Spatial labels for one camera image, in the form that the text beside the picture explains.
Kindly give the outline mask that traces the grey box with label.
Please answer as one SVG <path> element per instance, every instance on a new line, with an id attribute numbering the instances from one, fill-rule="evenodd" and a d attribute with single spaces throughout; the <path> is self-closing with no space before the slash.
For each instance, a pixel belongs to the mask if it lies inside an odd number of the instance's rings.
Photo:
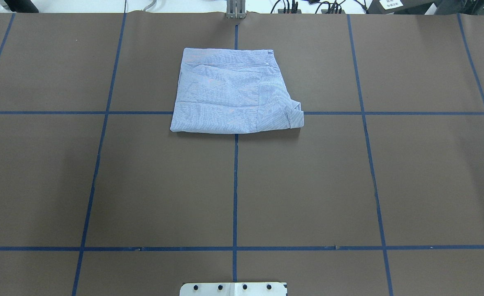
<path id="1" fill-rule="evenodd" d="M 434 0 L 372 0 L 367 14 L 424 15 Z"/>

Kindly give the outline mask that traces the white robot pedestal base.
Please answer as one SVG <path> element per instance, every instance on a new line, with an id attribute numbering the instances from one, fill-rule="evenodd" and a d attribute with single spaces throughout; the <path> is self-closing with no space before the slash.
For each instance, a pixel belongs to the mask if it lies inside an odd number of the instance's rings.
<path id="1" fill-rule="evenodd" d="M 180 296 L 287 296 L 287 283 L 281 282 L 210 282 L 186 283 Z"/>

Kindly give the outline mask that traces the aluminium frame post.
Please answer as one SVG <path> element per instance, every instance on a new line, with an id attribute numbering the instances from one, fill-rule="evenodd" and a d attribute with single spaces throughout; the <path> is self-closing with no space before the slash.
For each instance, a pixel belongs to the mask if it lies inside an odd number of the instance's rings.
<path id="1" fill-rule="evenodd" d="M 245 19 L 247 10 L 246 0 L 227 0 L 226 17 L 227 19 Z"/>

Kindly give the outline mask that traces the light blue striped shirt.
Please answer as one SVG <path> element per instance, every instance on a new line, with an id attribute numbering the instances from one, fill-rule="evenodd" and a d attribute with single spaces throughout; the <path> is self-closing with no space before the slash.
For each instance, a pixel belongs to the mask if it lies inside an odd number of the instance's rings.
<path id="1" fill-rule="evenodd" d="M 251 134 L 304 126 L 272 49 L 185 48 L 172 132 Z"/>

